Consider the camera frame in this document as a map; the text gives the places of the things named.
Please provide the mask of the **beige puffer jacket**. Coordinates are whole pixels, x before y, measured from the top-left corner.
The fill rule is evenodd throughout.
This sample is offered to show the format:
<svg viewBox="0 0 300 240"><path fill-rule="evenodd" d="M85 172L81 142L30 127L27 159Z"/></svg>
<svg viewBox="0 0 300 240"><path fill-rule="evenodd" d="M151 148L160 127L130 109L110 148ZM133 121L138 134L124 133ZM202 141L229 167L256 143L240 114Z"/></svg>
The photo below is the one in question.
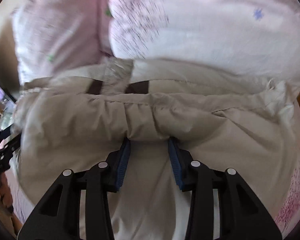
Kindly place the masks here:
<svg viewBox="0 0 300 240"><path fill-rule="evenodd" d="M109 196L116 239L183 239L189 193L174 180L167 140L209 168L234 168L273 219L300 161L300 82L237 76L204 65L110 59L24 85L17 177L36 204L66 169L104 161L123 139L132 152Z"/></svg>

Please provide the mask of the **pink floral bed sheet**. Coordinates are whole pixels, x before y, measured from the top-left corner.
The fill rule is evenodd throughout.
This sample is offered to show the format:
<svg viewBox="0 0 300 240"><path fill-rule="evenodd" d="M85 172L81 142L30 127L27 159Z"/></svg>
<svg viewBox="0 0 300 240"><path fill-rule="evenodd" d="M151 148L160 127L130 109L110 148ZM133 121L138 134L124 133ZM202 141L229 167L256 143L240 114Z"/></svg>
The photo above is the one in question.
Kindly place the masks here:
<svg viewBox="0 0 300 240"><path fill-rule="evenodd" d="M287 197L274 220L283 239L300 221L300 161L294 168Z"/></svg>

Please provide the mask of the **pink floral pillow left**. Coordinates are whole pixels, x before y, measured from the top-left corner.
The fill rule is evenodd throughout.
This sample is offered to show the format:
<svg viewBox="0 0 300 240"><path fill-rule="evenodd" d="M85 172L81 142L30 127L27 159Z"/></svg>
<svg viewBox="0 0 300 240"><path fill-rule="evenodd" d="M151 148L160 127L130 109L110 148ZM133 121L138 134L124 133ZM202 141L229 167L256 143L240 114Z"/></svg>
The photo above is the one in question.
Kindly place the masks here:
<svg viewBox="0 0 300 240"><path fill-rule="evenodd" d="M19 82L112 55L108 0L26 0L12 17Z"/></svg>

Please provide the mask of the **pink floral pillow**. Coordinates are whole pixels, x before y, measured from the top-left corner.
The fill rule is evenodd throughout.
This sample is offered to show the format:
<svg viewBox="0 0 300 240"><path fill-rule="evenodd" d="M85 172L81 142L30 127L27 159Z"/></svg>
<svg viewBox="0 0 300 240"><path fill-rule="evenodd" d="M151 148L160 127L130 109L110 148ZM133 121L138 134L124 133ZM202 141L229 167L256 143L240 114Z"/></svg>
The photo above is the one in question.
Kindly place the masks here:
<svg viewBox="0 0 300 240"><path fill-rule="evenodd" d="M26 0L12 17L19 82L112 55L108 0Z"/></svg>
<svg viewBox="0 0 300 240"><path fill-rule="evenodd" d="M298 0L109 0L122 59L171 59L300 82Z"/></svg>

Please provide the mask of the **pink floral pillow right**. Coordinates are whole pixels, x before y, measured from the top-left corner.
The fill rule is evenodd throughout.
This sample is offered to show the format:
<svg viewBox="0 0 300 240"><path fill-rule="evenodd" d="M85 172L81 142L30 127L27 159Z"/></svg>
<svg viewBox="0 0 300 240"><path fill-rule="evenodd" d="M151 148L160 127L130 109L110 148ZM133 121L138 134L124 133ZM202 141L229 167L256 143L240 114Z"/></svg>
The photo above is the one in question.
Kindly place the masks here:
<svg viewBox="0 0 300 240"><path fill-rule="evenodd" d="M109 0L122 59L171 59L300 82L298 0Z"/></svg>

